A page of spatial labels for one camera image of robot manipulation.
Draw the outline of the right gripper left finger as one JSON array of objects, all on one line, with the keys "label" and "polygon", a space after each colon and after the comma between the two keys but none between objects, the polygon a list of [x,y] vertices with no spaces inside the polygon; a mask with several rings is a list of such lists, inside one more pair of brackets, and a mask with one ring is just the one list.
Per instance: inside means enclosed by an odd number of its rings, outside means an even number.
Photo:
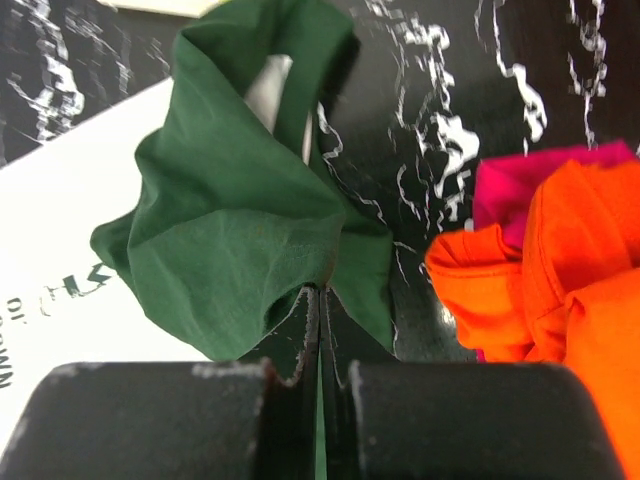
[{"label": "right gripper left finger", "polygon": [[261,419],[255,479],[315,477],[319,300],[317,288],[301,288],[285,318],[241,358],[268,360],[273,371]]}]

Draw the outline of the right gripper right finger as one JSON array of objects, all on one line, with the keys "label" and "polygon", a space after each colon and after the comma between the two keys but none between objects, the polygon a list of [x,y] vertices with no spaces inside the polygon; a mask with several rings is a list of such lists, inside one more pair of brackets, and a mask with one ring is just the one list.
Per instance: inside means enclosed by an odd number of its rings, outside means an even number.
[{"label": "right gripper right finger", "polygon": [[320,293],[320,352],[327,477],[359,479],[349,367],[355,361],[378,364],[398,359],[349,316],[330,288]]}]

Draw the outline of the white and green t-shirt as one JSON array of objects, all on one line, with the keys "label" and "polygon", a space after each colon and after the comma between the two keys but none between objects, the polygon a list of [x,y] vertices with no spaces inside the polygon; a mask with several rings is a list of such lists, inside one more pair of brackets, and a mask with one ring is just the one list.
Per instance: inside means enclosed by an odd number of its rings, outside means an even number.
[{"label": "white and green t-shirt", "polygon": [[76,360],[235,360],[307,285],[393,342],[391,238],[334,183],[321,103],[352,22],[325,1],[233,1],[181,30],[166,79],[92,121],[48,1],[1,100],[38,149],[1,170],[1,397]]}]

